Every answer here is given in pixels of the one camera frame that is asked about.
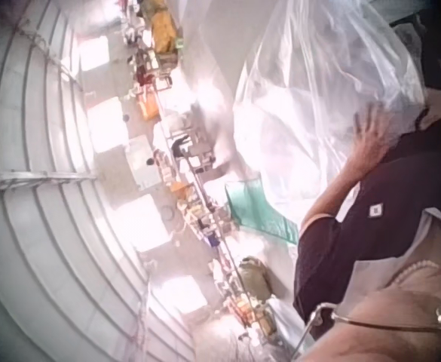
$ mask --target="hand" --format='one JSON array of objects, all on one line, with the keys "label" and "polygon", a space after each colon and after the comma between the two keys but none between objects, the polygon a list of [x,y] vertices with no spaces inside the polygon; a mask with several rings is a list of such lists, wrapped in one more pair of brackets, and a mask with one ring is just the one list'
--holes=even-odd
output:
[{"label": "hand", "polygon": [[426,89],[426,107],[428,108],[428,113],[421,119],[421,130],[426,130],[441,119],[441,90]]},{"label": "hand", "polygon": [[389,149],[386,133],[390,118],[380,103],[370,103],[365,115],[354,115],[356,140],[346,169],[360,179],[379,164]]}]

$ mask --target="green mesh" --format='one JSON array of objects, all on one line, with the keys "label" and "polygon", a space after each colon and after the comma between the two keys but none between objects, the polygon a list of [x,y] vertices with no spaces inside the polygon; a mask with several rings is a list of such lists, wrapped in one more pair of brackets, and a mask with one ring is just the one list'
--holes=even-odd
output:
[{"label": "green mesh", "polygon": [[241,226],[297,244],[297,225],[280,215],[265,198],[260,179],[225,185],[231,215]]}]

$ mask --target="eyeglasses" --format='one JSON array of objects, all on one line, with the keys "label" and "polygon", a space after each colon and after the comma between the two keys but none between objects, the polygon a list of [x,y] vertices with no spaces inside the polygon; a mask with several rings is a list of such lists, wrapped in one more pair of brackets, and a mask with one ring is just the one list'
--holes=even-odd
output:
[{"label": "eyeglasses", "polygon": [[305,341],[312,327],[320,326],[323,323],[323,319],[321,317],[321,312],[325,309],[332,310],[331,318],[335,323],[344,323],[350,324],[352,326],[365,327],[365,328],[374,328],[377,330],[392,330],[392,331],[400,331],[400,332],[414,332],[414,333],[441,333],[441,299],[432,296],[430,299],[426,299],[426,294],[424,295],[424,304],[433,309],[433,316],[436,318],[436,321],[429,325],[414,325],[414,324],[386,324],[377,321],[359,321],[350,317],[341,316],[336,312],[338,309],[338,305],[333,303],[320,303],[316,309],[311,313],[309,318],[309,322],[305,326],[304,332],[301,336],[299,343],[297,344],[291,360],[297,355],[297,351],[300,349],[302,343]]}]

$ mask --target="white square logo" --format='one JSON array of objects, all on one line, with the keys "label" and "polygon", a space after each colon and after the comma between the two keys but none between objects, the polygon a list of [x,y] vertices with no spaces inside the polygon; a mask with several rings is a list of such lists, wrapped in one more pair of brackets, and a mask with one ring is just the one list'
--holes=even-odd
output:
[{"label": "white square logo", "polygon": [[369,217],[381,217],[383,214],[383,204],[371,205],[369,208]]}]

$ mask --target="transparent plastic wrap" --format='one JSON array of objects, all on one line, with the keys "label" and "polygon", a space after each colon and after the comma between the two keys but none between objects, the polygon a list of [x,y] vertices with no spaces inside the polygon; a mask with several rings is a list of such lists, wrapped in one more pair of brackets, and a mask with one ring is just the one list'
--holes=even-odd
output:
[{"label": "transparent plastic wrap", "polygon": [[354,113],[373,101],[394,113],[391,143],[414,130],[424,102],[415,63],[379,14],[361,0],[279,1],[234,106],[237,149],[277,211],[302,221],[349,155]]}]

